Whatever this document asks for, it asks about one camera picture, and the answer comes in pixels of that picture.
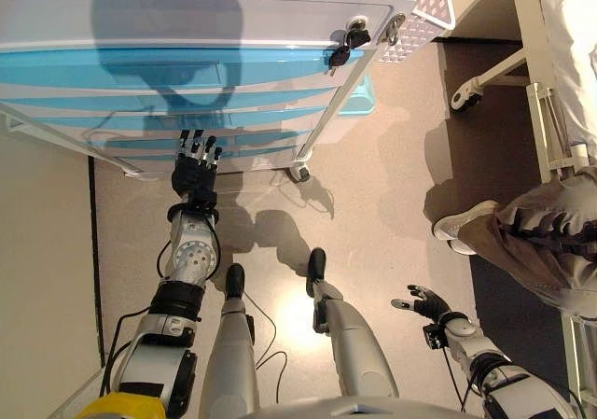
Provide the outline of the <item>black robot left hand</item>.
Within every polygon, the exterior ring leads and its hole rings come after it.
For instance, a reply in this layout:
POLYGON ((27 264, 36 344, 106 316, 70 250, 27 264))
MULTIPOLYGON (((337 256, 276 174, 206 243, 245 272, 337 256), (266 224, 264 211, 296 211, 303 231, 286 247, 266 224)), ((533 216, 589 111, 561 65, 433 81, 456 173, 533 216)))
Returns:
POLYGON ((203 130, 182 130, 171 177, 174 192, 195 203, 215 204, 215 178, 223 152, 217 138, 203 138, 203 130))

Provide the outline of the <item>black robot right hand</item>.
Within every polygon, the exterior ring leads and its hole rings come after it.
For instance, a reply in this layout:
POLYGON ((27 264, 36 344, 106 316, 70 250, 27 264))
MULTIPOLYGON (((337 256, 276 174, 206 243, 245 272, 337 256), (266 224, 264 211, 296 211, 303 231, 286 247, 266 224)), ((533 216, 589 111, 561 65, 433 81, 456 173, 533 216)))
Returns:
POLYGON ((408 285, 407 289, 414 299, 392 299, 391 305, 394 308, 412 311, 432 320, 434 323, 438 323, 445 314, 451 311, 448 303, 431 289, 418 285, 408 285))

